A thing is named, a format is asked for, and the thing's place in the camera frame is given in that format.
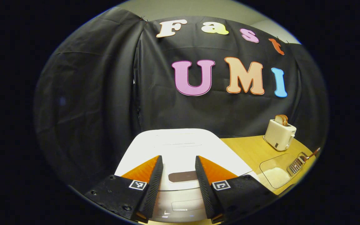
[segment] white toaster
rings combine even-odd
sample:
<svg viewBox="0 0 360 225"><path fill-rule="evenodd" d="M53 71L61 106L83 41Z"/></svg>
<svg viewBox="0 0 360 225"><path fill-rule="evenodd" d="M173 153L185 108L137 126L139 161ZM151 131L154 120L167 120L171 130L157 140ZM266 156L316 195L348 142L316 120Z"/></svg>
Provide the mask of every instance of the white toaster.
<svg viewBox="0 0 360 225"><path fill-rule="evenodd" d="M269 120L269 125L263 138L277 151L285 151L290 147L296 131L297 128L293 125L287 124L287 126L283 126L273 119Z"/></svg>

